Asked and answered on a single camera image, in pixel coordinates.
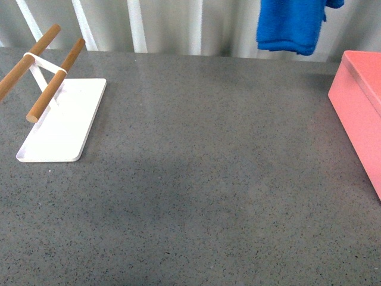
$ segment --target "white wall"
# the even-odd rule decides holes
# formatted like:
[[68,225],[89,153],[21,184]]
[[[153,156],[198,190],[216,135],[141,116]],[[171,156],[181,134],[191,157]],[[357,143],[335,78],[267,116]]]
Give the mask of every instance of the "white wall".
[[88,50],[340,61],[346,49],[381,51],[381,1],[326,8],[309,57],[257,49],[260,0],[4,0],[0,46],[30,47],[58,23],[53,49],[84,37]]

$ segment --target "pink container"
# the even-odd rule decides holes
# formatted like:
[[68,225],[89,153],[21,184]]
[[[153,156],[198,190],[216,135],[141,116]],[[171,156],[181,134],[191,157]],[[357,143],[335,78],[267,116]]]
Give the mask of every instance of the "pink container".
[[381,198],[381,52],[345,51],[328,97]]

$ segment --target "wooden dowel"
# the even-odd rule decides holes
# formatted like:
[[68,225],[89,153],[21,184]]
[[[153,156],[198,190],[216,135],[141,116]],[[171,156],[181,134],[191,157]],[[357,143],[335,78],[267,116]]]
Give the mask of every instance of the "wooden dowel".
[[[41,55],[46,47],[53,41],[60,32],[59,25],[53,25],[39,41],[29,50],[31,54]],[[31,55],[25,55],[14,68],[0,82],[0,101],[9,93],[19,79],[28,71],[29,67],[35,62],[35,58]]]
[[[69,54],[67,55],[66,59],[62,63],[61,67],[68,71],[74,64],[76,58],[78,57],[81,49],[85,45],[85,40],[84,39],[79,39],[74,47],[71,49]],[[62,82],[64,81],[66,77],[66,73],[63,72],[62,70],[59,70],[52,80],[49,82],[48,86],[45,88],[45,90],[41,93],[40,97],[38,100],[35,102],[34,106],[30,109],[26,116],[26,120],[32,123],[36,123],[46,107],[48,106],[50,100],[53,98],[55,93],[57,92],[58,88],[60,88]]]

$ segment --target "hanging towel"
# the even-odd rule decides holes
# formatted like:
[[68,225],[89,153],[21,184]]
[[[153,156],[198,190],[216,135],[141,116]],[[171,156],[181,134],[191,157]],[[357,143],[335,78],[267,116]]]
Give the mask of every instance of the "hanging towel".
[[325,6],[343,4],[344,0],[261,0],[258,49],[311,55],[325,21]]

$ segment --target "white stand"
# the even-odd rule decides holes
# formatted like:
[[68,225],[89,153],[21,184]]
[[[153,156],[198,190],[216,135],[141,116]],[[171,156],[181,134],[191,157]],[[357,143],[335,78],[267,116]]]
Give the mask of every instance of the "white stand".
[[[39,67],[53,73],[63,69],[36,55],[30,55],[36,60],[30,71],[43,91],[47,83]],[[78,160],[105,87],[105,79],[65,79],[49,103],[49,107],[25,139],[16,155],[17,160],[21,162]]]

